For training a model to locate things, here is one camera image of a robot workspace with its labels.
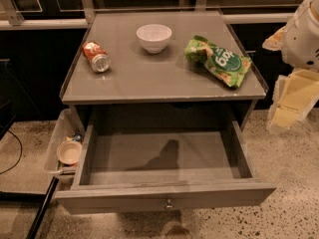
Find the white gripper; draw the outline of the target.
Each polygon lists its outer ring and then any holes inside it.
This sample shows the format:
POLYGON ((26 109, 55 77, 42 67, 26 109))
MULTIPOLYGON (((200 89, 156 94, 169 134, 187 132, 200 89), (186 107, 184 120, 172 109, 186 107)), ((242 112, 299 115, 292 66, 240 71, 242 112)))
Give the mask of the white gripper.
POLYGON ((267 38, 262 48, 281 50, 282 60, 296 67, 278 77, 268 113, 269 130, 289 130, 319 101, 319 0, 304 0, 285 28, 267 38))

